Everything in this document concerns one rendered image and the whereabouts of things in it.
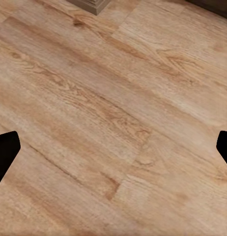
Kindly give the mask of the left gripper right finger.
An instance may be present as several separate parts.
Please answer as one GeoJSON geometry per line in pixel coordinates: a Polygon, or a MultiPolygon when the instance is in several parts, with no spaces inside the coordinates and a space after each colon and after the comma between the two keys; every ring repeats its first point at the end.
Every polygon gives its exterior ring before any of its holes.
{"type": "Polygon", "coordinates": [[[227,132],[221,131],[217,140],[217,150],[227,163],[227,132]]]}

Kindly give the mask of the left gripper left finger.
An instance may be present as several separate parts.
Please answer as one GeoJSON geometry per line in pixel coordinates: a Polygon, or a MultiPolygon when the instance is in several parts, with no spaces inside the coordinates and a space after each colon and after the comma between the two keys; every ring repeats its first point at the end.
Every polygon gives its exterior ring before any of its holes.
{"type": "Polygon", "coordinates": [[[0,182],[20,149],[17,131],[0,134],[0,182]]]}

